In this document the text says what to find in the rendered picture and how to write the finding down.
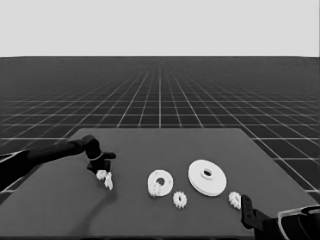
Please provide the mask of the large thick white disc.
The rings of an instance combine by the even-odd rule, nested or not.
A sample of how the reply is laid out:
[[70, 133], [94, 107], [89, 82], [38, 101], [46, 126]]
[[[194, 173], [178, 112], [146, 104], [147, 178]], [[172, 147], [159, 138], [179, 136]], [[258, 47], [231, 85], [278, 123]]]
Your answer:
[[195, 160], [189, 165], [188, 179], [198, 192], [211, 197], [220, 195], [227, 186], [223, 170], [205, 159]]

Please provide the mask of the small white toothed gear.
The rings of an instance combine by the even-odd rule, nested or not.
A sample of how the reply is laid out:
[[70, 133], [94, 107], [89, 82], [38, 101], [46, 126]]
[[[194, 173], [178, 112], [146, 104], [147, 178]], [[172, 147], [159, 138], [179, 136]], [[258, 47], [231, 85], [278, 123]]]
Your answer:
[[187, 205], [188, 199], [184, 192], [177, 191], [173, 195], [173, 204], [179, 208], [182, 209]]

